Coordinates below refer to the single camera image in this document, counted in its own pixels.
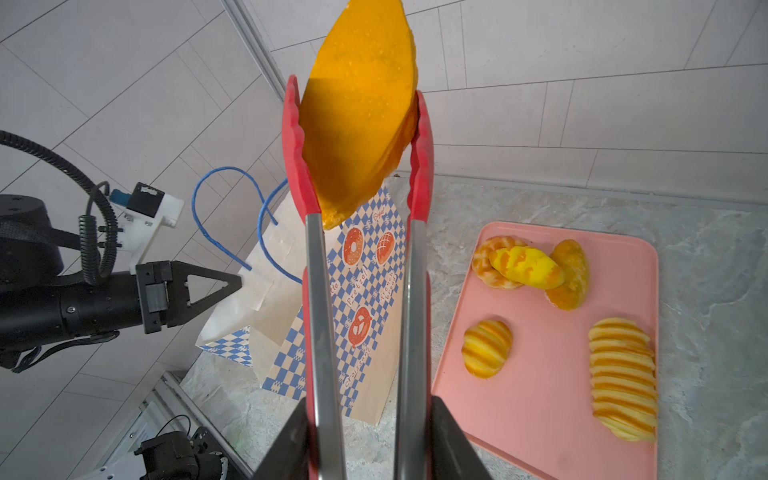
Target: paper bag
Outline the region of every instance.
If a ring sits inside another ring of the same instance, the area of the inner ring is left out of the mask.
[[[264,243],[275,261],[301,277],[304,230],[289,200],[278,208],[279,225],[267,229]],[[386,189],[326,232],[326,252],[342,414],[376,424],[397,370],[406,257],[405,223]],[[301,399],[306,394],[301,287],[277,272],[259,245],[247,263],[253,270],[240,269],[243,288],[219,303],[197,345],[252,366],[262,388]]]

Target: blue checkered pattern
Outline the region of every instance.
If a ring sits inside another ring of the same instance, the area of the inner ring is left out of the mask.
[[[200,346],[206,352],[215,353],[233,362],[250,366],[250,326],[237,330],[222,339]]]
[[[349,266],[343,260],[346,235],[353,227],[363,231],[360,261]],[[385,188],[370,202],[360,207],[344,222],[337,247],[328,254],[331,282],[331,304],[336,328],[336,357],[339,359],[339,392],[342,413],[352,413],[358,388],[365,381],[366,367],[371,364],[379,345],[378,338],[386,327],[392,295],[398,291],[406,259],[406,226]],[[395,247],[379,265],[376,246],[386,232],[392,232]],[[366,338],[358,346],[349,341],[349,328],[360,307],[370,312],[372,322]],[[301,399],[306,394],[306,347],[304,343],[303,311],[293,321],[280,353],[262,388]]]

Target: gray stone surface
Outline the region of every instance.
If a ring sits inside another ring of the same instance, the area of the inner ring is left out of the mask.
[[[407,215],[407,179],[389,180]],[[507,220],[622,233],[660,258],[659,478],[768,478],[768,215],[435,179],[429,218],[432,374],[480,229]],[[182,385],[256,467],[296,405],[202,353]],[[395,388],[382,421],[344,419],[347,472],[391,478]],[[478,450],[494,478],[531,478]]]

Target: blue rope handle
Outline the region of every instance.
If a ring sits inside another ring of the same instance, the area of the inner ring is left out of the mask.
[[[267,260],[269,260],[270,263],[272,263],[272,266],[277,268],[277,270],[282,273],[283,275],[287,276],[294,282],[301,285],[301,279],[298,276],[291,275],[290,273],[286,272],[284,268],[282,268],[280,265],[277,264],[277,262],[272,258],[269,252],[266,251],[266,245],[264,245],[264,239],[262,238],[262,224],[264,220],[264,211],[269,211],[266,206],[272,203],[272,199],[277,195],[277,192],[280,191],[283,187],[285,187],[288,184],[288,179],[283,180],[280,185],[277,186],[276,189],[272,190],[272,193],[266,198],[266,202],[264,202],[264,205],[261,206],[261,210],[259,210],[259,223],[256,226],[256,235],[259,237],[259,243],[261,244],[261,250],[264,252],[264,256]]]
[[[200,219],[197,217],[197,209],[195,208],[195,200],[197,199],[197,191],[200,189],[200,185],[203,184],[205,179],[207,179],[211,175],[215,174],[216,172],[220,172],[222,170],[235,170],[235,171],[238,171],[238,172],[242,173],[246,177],[248,177],[248,179],[251,181],[251,183],[253,183],[253,186],[256,187],[256,191],[259,192],[259,198],[261,199],[261,203],[262,203],[261,212],[263,212],[264,210],[269,212],[269,210],[266,209],[267,202],[264,200],[264,196],[261,194],[261,189],[259,188],[259,184],[256,183],[256,180],[254,180],[253,177],[251,177],[248,172],[246,172],[245,170],[242,170],[240,168],[237,168],[237,167],[219,167],[219,168],[214,168],[213,170],[211,170],[210,172],[205,174],[203,176],[203,178],[201,178],[200,181],[197,182],[197,185],[195,185],[194,192],[192,192],[192,217],[194,218],[194,223],[197,224],[197,228],[199,228],[200,231],[203,232],[203,235],[208,239],[209,242],[211,242],[213,245],[216,245],[216,247],[218,247],[219,250],[221,250],[222,252],[226,253],[230,258],[232,258],[233,260],[237,261],[240,265],[246,267],[248,270],[252,270],[253,268],[251,267],[251,265],[248,265],[247,263],[243,262],[241,259],[237,258],[237,255],[235,255],[234,253],[230,252],[229,250],[227,250],[227,248],[224,245],[222,245],[221,243],[218,243],[216,240],[211,238],[210,235],[208,234],[208,230],[205,230],[205,228],[203,227],[203,224],[200,222]],[[272,192],[272,194],[270,195],[270,200],[272,199],[274,194],[275,194],[275,192]],[[277,220],[275,220],[275,217],[274,217],[274,215],[272,215],[272,212],[270,212],[270,218],[275,223],[275,225],[277,225]],[[259,216],[259,227],[260,226],[261,226],[261,214]],[[261,231],[259,232],[259,241],[261,241]],[[271,257],[270,257],[270,262],[272,262],[273,265],[276,265],[274,263],[274,261],[271,259]]]

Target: pink tray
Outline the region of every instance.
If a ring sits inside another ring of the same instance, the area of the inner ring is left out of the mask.
[[[565,312],[541,290],[488,288],[470,268],[432,387],[470,440],[545,480],[655,480],[656,445],[625,442],[592,416],[588,330],[622,316],[658,345],[659,263],[635,237],[496,222],[478,243],[513,235],[550,253],[579,242],[591,266],[586,302]],[[515,335],[504,368],[490,379],[467,372],[464,331],[484,318],[504,319]]]

